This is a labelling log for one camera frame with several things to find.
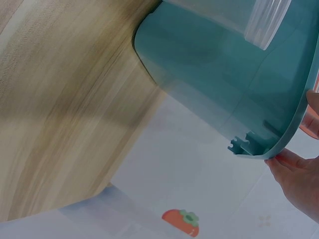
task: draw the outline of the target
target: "hand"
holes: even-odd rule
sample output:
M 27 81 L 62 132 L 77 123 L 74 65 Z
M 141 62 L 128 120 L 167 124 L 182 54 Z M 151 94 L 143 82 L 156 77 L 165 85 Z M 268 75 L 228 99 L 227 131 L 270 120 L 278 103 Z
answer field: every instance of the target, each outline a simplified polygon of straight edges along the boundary
M 319 94 L 309 91 L 307 99 L 310 107 L 319 114 Z M 319 120 L 306 115 L 303 124 L 319 136 Z M 319 156 L 306 160 L 285 149 L 265 162 L 287 199 L 319 223 Z

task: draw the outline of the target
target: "finger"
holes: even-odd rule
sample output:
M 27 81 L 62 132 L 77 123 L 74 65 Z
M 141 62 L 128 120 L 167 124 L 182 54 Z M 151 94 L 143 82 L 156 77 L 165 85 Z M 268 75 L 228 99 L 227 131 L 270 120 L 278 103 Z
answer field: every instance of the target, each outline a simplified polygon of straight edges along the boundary
M 319 119 L 306 113 L 302 125 L 309 129 L 316 137 L 319 137 Z
M 319 93 L 308 91 L 307 100 L 310 107 L 319 115 Z
M 286 168 L 288 168 L 290 171 L 295 172 L 297 171 L 299 168 L 296 168 L 294 166 L 291 166 L 289 163 L 283 161 L 283 160 L 278 160 L 278 162 L 282 165 L 285 166 Z
M 308 164 L 308 162 L 304 158 L 286 148 L 276 156 L 276 159 L 279 161 L 284 161 L 295 168 L 305 168 Z
M 270 171 L 274 175 L 275 180 L 283 185 L 285 180 L 291 177 L 292 171 L 290 171 L 287 167 L 281 165 L 277 159 L 269 159 L 265 160 L 266 164 L 269 166 Z

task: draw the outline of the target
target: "teal plastic container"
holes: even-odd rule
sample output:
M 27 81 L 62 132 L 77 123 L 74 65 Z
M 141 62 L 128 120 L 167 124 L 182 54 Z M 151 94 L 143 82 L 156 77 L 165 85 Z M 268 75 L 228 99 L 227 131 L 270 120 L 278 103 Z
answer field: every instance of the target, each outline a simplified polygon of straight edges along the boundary
M 164 0 L 206 17 L 265 50 L 291 0 Z
M 267 159 L 287 145 L 306 112 L 319 69 L 318 16 L 316 0 L 292 0 L 262 50 L 162 2 L 140 25 L 135 48 L 154 80 L 229 139 L 231 151 Z

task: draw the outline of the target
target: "wood grain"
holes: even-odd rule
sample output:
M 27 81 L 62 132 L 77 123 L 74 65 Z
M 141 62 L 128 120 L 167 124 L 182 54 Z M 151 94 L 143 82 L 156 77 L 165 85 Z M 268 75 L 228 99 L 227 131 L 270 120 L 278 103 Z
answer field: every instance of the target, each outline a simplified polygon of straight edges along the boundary
M 0 34 L 23 0 L 0 0 Z
M 156 4 L 0 0 L 1 222 L 108 185 L 164 97 L 132 47 Z

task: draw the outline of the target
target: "transparent plastic cup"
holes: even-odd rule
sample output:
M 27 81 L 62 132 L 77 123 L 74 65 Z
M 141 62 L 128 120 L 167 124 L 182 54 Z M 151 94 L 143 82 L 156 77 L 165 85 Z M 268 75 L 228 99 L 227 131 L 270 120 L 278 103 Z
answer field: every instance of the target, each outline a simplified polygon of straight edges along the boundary
M 237 31 L 266 50 L 292 0 L 164 0 Z

